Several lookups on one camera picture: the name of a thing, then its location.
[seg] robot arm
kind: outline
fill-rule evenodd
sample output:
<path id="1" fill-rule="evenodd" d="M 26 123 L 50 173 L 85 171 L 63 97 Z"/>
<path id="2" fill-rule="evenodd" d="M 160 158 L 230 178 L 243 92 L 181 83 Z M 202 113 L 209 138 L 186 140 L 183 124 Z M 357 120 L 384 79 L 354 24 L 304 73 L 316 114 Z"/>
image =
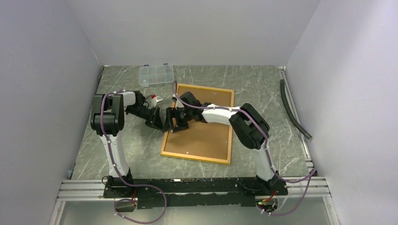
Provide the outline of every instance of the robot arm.
<path id="1" fill-rule="evenodd" d="M 111 160 L 109 160 L 110 152 L 112 153 L 112 157 L 115 160 L 120 173 L 123 176 L 127 176 L 130 173 L 130 168 L 127 164 L 122 145 L 124 111 L 126 114 L 131 113 L 145 119 L 145 124 L 147 126 L 162 130 L 163 124 L 159 115 L 159 107 L 156 106 L 156 103 L 163 99 L 161 97 L 152 98 L 151 103 L 148 104 L 148 106 L 145 106 L 145 97 L 139 91 L 125 91 L 123 93 L 107 97 L 104 104 L 103 119 L 105 133 L 109 136 L 112 144 L 112 151 L 109 151 L 108 141 L 103 135 L 100 125 L 100 113 L 103 97 L 104 95 L 101 94 L 94 96 L 90 125 L 91 128 L 97 132 L 106 149 L 109 163 L 109 176 L 114 178 L 118 177 Z"/>
<path id="2" fill-rule="evenodd" d="M 233 109 L 241 109 L 248 113 L 255 122 L 260 126 L 262 131 L 269 137 L 269 125 L 254 109 L 254 107 L 245 103 L 241 107 L 227 107 L 229 110 L 217 108 L 217 105 L 211 103 L 201 104 L 191 92 L 186 92 L 181 95 L 181 100 L 193 106 L 205 106 L 207 109 L 195 109 L 191 107 L 181 107 L 180 101 L 177 100 L 176 108 L 168 108 L 166 113 L 166 124 L 163 131 L 171 130 L 172 132 L 179 132 L 187 129 L 188 121 L 195 120 L 204 123 L 221 123 L 231 125 L 237 134 L 240 142 L 247 148 L 252 150 L 254 163 L 256 165 L 257 176 L 263 181 L 268 181 L 274 177 L 270 170 L 264 146 L 265 137 L 253 125 L 247 124 L 249 120 L 243 113 L 233 111 Z M 176 119 L 176 126 L 173 124 L 172 118 Z"/>

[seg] black rubber hose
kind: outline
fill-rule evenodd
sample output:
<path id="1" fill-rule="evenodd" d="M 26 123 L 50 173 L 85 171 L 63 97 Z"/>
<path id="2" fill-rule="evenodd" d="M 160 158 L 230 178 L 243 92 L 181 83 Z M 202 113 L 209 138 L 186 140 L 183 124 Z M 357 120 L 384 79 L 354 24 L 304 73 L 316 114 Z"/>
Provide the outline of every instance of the black rubber hose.
<path id="1" fill-rule="evenodd" d="M 293 115 L 293 113 L 292 113 L 292 111 L 291 111 L 291 109 L 289 107 L 289 102 L 287 101 L 286 92 L 285 92 L 285 80 L 284 79 L 281 79 L 281 98 L 282 98 L 283 105 L 284 105 L 284 107 L 286 109 L 286 112 L 287 112 L 287 115 L 288 115 L 290 121 L 293 123 L 293 125 L 295 127 L 297 127 L 297 129 L 302 134 L 304 134 L 304 136 L 307 139 L 311 139 L 312 136 L 304 129 L 304 127 L 302 127 L 299 124 L 299 122 L 297 122 L 296 118 L 294 118 L 294 115 Z"/>

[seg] small white object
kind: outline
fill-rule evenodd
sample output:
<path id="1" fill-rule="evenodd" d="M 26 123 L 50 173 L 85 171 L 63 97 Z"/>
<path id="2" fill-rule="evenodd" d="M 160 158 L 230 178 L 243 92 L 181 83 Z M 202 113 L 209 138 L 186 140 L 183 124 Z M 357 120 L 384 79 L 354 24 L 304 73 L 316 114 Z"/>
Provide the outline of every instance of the small white object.
<path id="1" fill-rule="evenodd" d="M 154 108 L 156 106 L 156 104 L 158 104 L 158 102 L 161 102 L 161 101 L 163 101 L 162 96 L 156 96 L 156 97 L 152 98 L 150 108 Z"/>
<path id="2" fill-rule="evenodd" d="M 278 208 L 275 210 L 276 211 L 280 211 L 283 207 L 283 205 L 285 205 L 285 202 L 287 201 L 288 198 L 284 198 L 282 204 L 279 205 L 279 198 L 278 198 Z"/>
<path id="3" fill-rule="evenodd" d="M 121 93 L 123 95 L 123 107 L 126 109 L 129 105 L 134 105 L 136 102 L 136 93 L 133 91 L 127 91 Z"/>

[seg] wooden frame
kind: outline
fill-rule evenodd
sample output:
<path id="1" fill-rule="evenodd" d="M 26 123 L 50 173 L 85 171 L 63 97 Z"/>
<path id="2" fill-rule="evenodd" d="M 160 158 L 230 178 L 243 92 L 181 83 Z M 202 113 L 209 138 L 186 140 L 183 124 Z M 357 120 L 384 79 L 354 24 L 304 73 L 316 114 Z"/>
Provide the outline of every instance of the wooden frame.
<path id="1" fill-rule="evenodd" d="M 177 93 L 178 93 L 178 90 L 180 87 L 203 89 L 203 90 L 215 90 L 215 91 L 220 91 L 220 92 L 230 92 L 231 93 L 230 107 L 233 107 L 233 105 L 234 105 L 234 94 L 235 94 L 234 90 L 204 87 L 204 86 L 189 85 L 189 84 L 178 84 L 177 85 Z M 161 156 L 171 156 L 171 157 L 177 157 L 177 158 L 193 159 L 193 160 L 212 162 L 212 163 L 220 163 L 220 164 L 226 164 L 226 165 L 231 164 L 231 149 L 232 149 L 232 127 L 231 126 L 229 127 L 229 133 L 228 133 L 227 159 L 193 156 L 193 155 L 186 155 L 186 154 L 181 154 L 181 153 L 165 151 L 168 133 L 169 132 L 166 132 L 163 137 L 163 143 L 162 143 L 162 147 L 161 147 Z"/>

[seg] gray floor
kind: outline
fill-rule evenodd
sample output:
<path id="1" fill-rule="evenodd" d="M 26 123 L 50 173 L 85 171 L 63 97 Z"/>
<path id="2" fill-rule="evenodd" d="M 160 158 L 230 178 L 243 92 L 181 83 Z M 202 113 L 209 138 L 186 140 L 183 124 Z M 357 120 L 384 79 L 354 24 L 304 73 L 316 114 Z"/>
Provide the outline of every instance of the gray floor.
<path id="1" fill-rule="evenodd" d="M 138 84 L 139 67 L 106 67 L 97 93 L 114 90 L 140 90 L 145 95 L 156 94 L 165 98 L 160 108 L 171 105 L 170 84 L 141 88 Z M 175 66 L 179 83 L 235 90 L 235 106 L 248 102 L 257 109 L 270 125 L 270 150 L 275 166 L 282 176 L 308 174 L 301 140 L 289 121 L 280 92 L 277 67 L 252 66 Z M 235 134 L 232 138 L 230 165 L 161 157 L 163 133 L 148 128 L 138 117 L 127 115 L 123 129 L 123 146 L 134 178 L 202 178 L 254 176 L 255 166 L 250 150 Z M 74 169 L 74 180 L 100 179 L 108 173 L 104 147 L 91 130 L 87 129 Z"/>
<path id="2" fill-rule="evenodd" d="M 290 211 L 299 199 L 288 199 L 277 213 Z M 130 221 L 114 216 L 113 202 L 66 202 L 61 225 L 129 225 Z M 123 213 L 139 221 L 157 218 L 162 208 L 135 210 Z M 260 214 L 256 207 L 239 205 L 168 207 L 163 218 L 156 225 L 328 225 L 330 224 L 322 198 L 306 198 L 300 207 L 284 217 L 270 217 Z"/>

